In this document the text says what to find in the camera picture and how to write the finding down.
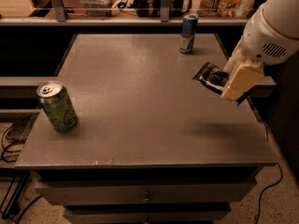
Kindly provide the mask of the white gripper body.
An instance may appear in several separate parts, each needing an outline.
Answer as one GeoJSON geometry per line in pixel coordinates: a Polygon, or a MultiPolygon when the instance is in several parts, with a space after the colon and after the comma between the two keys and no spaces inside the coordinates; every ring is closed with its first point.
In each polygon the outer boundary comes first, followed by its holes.
{"type": "Polygon", "coordinates": [[[284,63],[299,50],[299,26],[289,12],[270,13],[262,4],[247,23],[241,38],[242,53],[266,65],[284,63]]]}

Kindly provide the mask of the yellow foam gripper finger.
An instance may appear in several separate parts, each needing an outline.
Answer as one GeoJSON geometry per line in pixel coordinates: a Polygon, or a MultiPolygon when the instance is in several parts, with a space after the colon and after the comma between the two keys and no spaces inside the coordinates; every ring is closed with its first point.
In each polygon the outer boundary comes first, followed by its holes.
{"type": "Polygon", "coordinates": [[[263,68],[261,66],[255,67],[248,63],[242,63],[229,76],[221,97],[230,101],[237,101],[258,84],[263,77],[263,68]]]}
{"type": "Polygon", "coordinates": [[[223,68],[223,71],[229,75],[232,75],[235,72],[236,68],[248,59],[243,54],[241,45],[242,42],[239,41],[231,57],[229,58],[229,60],[227,61],[226,65],[223,68]]]}

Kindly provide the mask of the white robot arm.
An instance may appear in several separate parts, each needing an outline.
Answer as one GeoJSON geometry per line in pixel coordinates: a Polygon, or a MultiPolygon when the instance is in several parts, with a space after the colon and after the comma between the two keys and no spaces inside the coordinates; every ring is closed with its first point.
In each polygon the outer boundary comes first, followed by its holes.
{"type": "Polygon", "coordinates": [[[299,50],[299,0],[267,0],[245,26],[223,71],[221,96],[237,101],[264,77],[266,65],[284,63],[299,50]]]}

